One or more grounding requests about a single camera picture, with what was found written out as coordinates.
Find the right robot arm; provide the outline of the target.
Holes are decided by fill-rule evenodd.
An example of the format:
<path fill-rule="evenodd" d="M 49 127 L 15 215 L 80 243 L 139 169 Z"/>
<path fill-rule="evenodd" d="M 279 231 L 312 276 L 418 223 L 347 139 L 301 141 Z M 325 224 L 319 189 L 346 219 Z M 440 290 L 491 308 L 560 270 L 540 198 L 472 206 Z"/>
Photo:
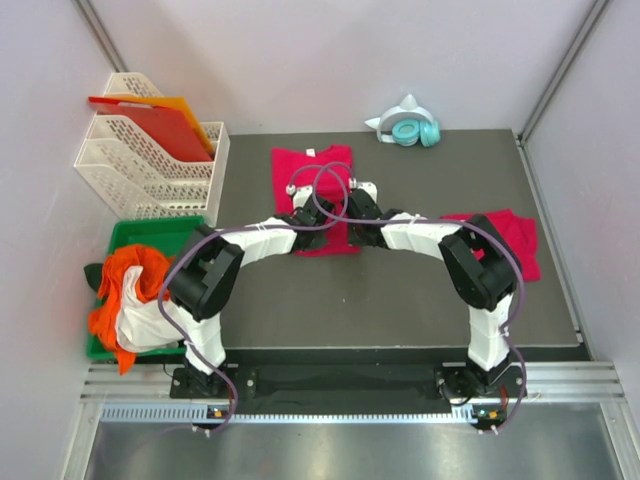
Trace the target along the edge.
<path fill-rule="evenodd" d="M 470 343 L 462 378 L 445 376 L 449 391 L 492 394 L 509 368 L 508 318 L 521 272 L 513 252 L 491 221 L 474 215 L 462 224 L 427 223 L 424 218 L 390 209 L 381 211 L 363 188 L 351 192 L 347 215 L 355 219 L 348 240 L 357 246 L 410 251 L 444 262 L 453 287 L 467 304 Z"/>

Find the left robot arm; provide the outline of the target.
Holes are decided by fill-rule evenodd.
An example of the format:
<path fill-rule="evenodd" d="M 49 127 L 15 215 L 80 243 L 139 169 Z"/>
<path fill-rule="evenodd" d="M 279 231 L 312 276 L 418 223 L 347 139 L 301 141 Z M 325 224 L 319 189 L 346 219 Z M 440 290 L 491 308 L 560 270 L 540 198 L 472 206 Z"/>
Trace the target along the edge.
<path fill-rule="evenodd" d="M 186 381 L 205 396 L 216 396 L 231 382 L 220 367 L 226 360 L 220 314 L 228 303 L 242 267 L 272 256 L 323 247 L 335 204 L 308 197 L 289 214 L 262 222 L 216 230 L 197 227 L 173 262 L 158 293 L 169 295 L 175 313 L 160 302 L 164 319 L 181 335 Z"/>

